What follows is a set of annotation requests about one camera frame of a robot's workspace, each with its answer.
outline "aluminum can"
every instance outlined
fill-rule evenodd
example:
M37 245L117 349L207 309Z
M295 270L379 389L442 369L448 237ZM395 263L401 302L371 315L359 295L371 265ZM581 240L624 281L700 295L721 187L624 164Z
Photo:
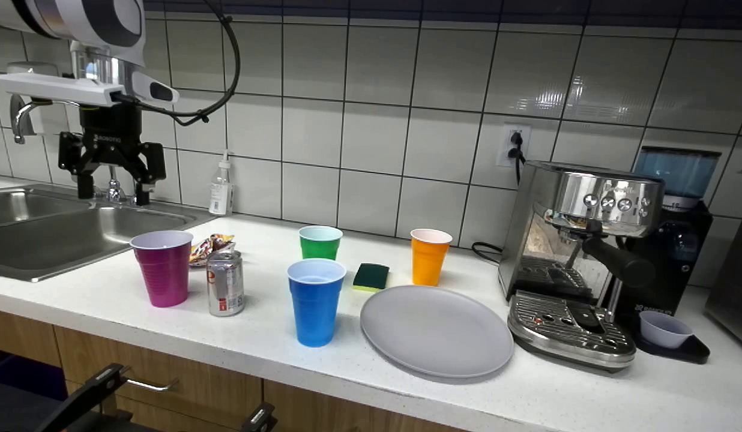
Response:
M210 315L216 318L246 309L242 254L239 249L218 249L207 257L207 299Z

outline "espresso machine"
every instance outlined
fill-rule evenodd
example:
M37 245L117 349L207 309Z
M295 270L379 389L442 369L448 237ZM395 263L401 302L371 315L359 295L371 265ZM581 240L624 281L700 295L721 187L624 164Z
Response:
M653 284L653 267L618 245L653 231L661 199L656 179L529 164L500 270L515 338L605 369L631 365L614 307L622 285Z

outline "bottle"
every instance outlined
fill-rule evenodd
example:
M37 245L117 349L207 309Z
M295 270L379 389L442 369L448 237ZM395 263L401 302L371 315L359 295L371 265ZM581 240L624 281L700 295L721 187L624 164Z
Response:
M210 213L231 213L231 164L228 152L223 152L223 158L218 161L216 176L212 181L212 194L210 194Z

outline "round plate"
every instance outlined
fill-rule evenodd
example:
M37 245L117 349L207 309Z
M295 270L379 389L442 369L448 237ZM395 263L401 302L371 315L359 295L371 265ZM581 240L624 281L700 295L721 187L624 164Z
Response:
M395 365L434 380L484 380L515 356L508 324L442 289L388 289L361 315L367 343Z

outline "pink plastic cup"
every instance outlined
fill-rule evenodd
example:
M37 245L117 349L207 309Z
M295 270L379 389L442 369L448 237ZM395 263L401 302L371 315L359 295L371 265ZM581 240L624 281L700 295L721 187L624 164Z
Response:
M187 300L193 236L185 231L153 231L131 240L147 281L153 307Z

